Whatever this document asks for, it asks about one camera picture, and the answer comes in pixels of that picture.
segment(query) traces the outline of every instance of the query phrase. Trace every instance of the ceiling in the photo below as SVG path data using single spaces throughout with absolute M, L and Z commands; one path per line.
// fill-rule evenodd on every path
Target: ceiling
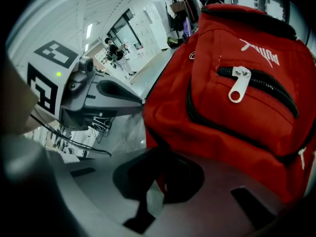
M 56 40 L 84 53 L 99 43 L 130 0 L 34 0 L 7 40 L 8 54 L 23 76 L 31 52 Z M 86 39 L 87 26 L 93 23 Z

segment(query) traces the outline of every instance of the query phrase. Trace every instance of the black and white square marker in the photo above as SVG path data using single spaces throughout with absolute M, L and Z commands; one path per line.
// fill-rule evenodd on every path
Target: black and white square marker
M 41 74 L 30 63 L 28 64 L 28 85 L 39 97 L 38 105 L 55 115 L 58 86 Z
M 55 40 L 40 47 L 34 53 L 68 69 L 78 54 L 56 42 Z

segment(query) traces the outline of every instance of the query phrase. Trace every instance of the white pants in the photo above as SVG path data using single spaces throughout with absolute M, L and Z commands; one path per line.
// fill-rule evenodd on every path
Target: white pants
M 130 68 L 129 63 L 127 62 L 126 58 L 123 57 L 119 61 L 117 61 L 118 65 L 122 67 L 126 72 L 128 72 L 130 75 L 132 75 L 134 72 Z

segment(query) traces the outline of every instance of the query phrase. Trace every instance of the zipper pull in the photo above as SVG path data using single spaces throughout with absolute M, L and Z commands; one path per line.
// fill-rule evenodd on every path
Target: zipper pull
M 243 96 L 245 95 L 245 92 L 247 90 L 251 78 L 251 71 L 242 66 L 233 67 L 232 76 L 238 77 L 238 79 L 232 87 L 231 91 L 228 93 L 228 97 L 233 103 L 239 103 L 243 99 Z M 239 93 L 239 98 L 237 100 L 234 100 L 231 97 L 232 93 L 235 91 Z
M 304 152 L 305 152 L 305 150 L 306 150 L 306 147 L 305 147 L 305 148 L 302 148 L 302 149 L 298 152 L 299 156 L 301 157 L 302 169 L 303 169 L 303 170 L 304 170 L 304 168 L 305 168 L 305 161 L 304 161 Z

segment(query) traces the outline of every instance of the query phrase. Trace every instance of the ceiling light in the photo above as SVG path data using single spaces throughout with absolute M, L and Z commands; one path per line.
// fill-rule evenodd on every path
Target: ceiling light
M 90 37 L 92 25 L 93 25 L 93 23 L 88 25 L 86 39 Z

